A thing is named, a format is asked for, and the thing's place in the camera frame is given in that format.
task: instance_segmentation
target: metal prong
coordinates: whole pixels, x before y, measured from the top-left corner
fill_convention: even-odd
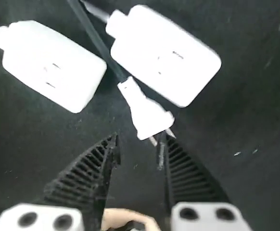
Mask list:
[[[149,140],[150,140],[150,142],[152,143],[152,145],[154,145],[154,147],[157,146],[157,140],[154,138],[154,136],[151,136],[151,137],[149,138]]]
[[[166,133],[169,135],[169,136],[172,136],[173,138],[175,138],[176,139],[176,136],[174,135],[174,133],[171,131],[171,129],[166,129],[165,130],[166,131]]]

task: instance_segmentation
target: electrical plug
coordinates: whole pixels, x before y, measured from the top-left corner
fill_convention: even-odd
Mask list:
[[[156,146],[157,141],[153,136],[157,133],[166,130],[168,134],[174,136],[169,129],[174,123],[171,112],[167,112],[160,104],[147,98],[133,77],[117,86],[130,107],[132,122],[139,140],[149,138]]]

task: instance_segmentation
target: power adapter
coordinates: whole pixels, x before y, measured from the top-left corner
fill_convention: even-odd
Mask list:
[[[136,5],[128,15],[107,16],[84,2],[107,23],[115,38],[111,56],[134,77],[179,107],[188,106],[221,67],[207,45],[158,12]]]
[[[3,67],[65,109],[78,113],[93,98],[106,62],[35,21],[0,27]]]

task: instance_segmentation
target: black surface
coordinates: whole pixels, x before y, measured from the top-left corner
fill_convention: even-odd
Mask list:
[[[146,92],[173,112],[175,134],[253,229],[280,230],[280,0],[100,1],[126,13],[137,3],[159,10],[220,55],[221,70],[189,107],[178,109]],[[0,19],[39,21],[96,52],[64,0],[0,0]],[[102,23],[95,24],[104,35]],[[154,148],[137,140],[115,83],[108,71],[93,100],[74,115],[0,64],[0,210],[31,200],[70,161],[117,131],[122,167],[114,171],[108,206],[137,209],[161,223]]]

